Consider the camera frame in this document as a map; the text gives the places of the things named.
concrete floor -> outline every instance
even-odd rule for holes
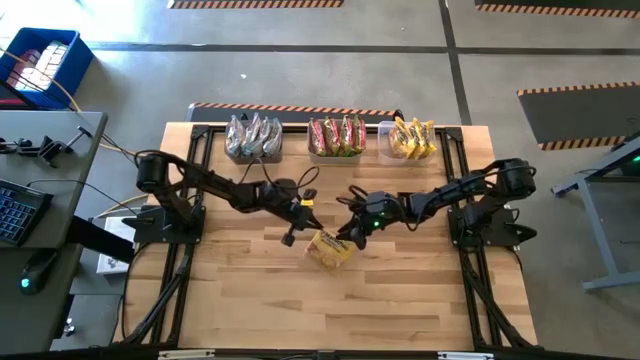
[[[295,10],[168,10],[156,0],[66,0],[55,8],[38,2],[41,10],[27,18],[22,5],[32,2],[20,1],[5,14],[0,36],[39,26],[75,28],[90,42],[446,46],[437,0],[347,0],[341,9]],[[50,15],[61,9],[71,19]],[[458,46],[640,47],[640,20],[480,13],[473,0],[449,0],[449,9]],[[95,55],[98,61],[77,100],[84,110],[109,113],[108,134],[132,150],[158,147],[164,124],[183,121],[187,106],[197,101],[401,108],[409,116],[460,124],[446,54]],[[521,252],[539,343],[553,350],[640,357],[640,286],[582,291],[581,281],[605,274],[582,202],[577,194],[560,200],[547,191],[589,168],[606,149],[541,152],[515,95],[526,88],[637,80],[640,57],[463,55],[460,66],[471,121],[490,127],[496,157],[522,157],[538,168],[539,191],[514,206],[522,209],[520,222],[539,231]],[[100,150],[89,181],[126,199],[138,194],[134,176],[121,155]],[[78,213],[93,216],[110,206],[87,190]],[[91,254],[83,261],[95,266]],[[83,328],[87,332],[56,341],[54,348],[109,341],[122,279],[84,276],[74,292],[100,299],[81,297],[72,310],[82,324],[78,335]]]

blue crate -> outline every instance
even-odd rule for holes
[[[22,56],[27,50],[35,49],[43,52],[52,41],[59,41],[69,48],[62,57],[62,61],[53,75],[53,79],[62,85],[69,94],[75,94],[84,77],[93,53],[87,44],[80,39],[80,33],[73,30],[51,30],[37,28],[22,28],[11,41],[7,50],[16,55]],[[16,64],[16,60],[6,54],[0,57],[0,79],[7,81],[11,70]],[[48,109],[64,109],[71,100],[56,86],[49,84],[47,93],[43,94],[38,90],[21,90],[20,92],[36,105]]]

black keyboard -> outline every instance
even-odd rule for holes
[[[49,208],[52,197],[0,180],[0,241],[21,246]]]

yellow and black striped tape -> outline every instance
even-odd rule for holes
[[[564,91],[615,89],[615,88],[632,87],[632,86],[640,86],[640,82],[624,81],[624,82],[608,83],[608,84],[575,85],[575,86],[559,86],[559,87],[539,88],[539,89],[526,89],[526,90],[518,90],[518,96],[530,95],[530,94],[564,92]]]
[[[336,8],[344,0],[170,0],[169,9]]]
[[[213,108],[213,109],[238,109],[238,110],[268,110],[268,111],[291,111],[291,112],[308,112],[308,113],[327,113],[327,114],[352,114],[352,115],[387,115],[391,116],[394,110],[362,110],[362,109],[343,109],[331,107],[314,107],[314,106],[286,106],[286,105],[251,105],[251,104],[223,104],[223,103],[193,103],[194,108]]]
[[[540,15],[596,16],[596,17],[640,19],[640,11],[637,11],[637,10],[586,9],[586,8],[504,5],[504,4],[476,5],[476,9],[478,9],[479,11],[487,11],[487,12],[507,12],[507,13],[540,14]]]
[[[598,146],[613,146],[618,145],[624,141],[625,136],[609,136],[609,137],[597,137],[589,139],[573,139],[573,140],[560,140],[549,141],[542,144],[538,144],[538,147],[543,151],[552,150],[566,150],[566,149],[581,149],[588,147]]]

wooden tabletop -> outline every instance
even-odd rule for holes
[[[186,157],[192,126],[168,123],[161,149]],[[462,130],[469,168],[493,161],[488,128]],[[217,134],[210,169],[238,180],[246,166],[233,164],[223,145],[223,134]],[[346,206],[335,201],[336,196],[350,195],[348,184],[389,193],[431,191],[445,184],[440,152],[425,167],[397,168],[378,165],[376,148],[375,136],[370,135],[359,166],[321,165],[312,184],[318,190],[314,213],[329,231],[350,218]],[[282,163],[267,165],[273,179],[297,180],[312,166],[306,135],[285,134],[283,151]],[[174,181],[178,176],[172,173]],[[263,178],[260,166],[247,177]],[[204,203],[207,219],[193,262],[181,348],[472,349],[458,253],[451,245],[444,211],[416,232],[401,224],[376,232],[364,251],[330,275],[304,258],[313,231],[297,233],[288,248],[280,243],[289,227],[282,220],[266,212],[240,214],[208,194]],[[152,245],[136,259],[126,301],[128,332],[158,296],[166,252],[166,245]],[[505,249],[489,248],[487,259],[497,303],[521,334],[536,343],[516,258]],[[484,307],[479,314],[489,339]],[[165,334],[172,315],[173,303]]]

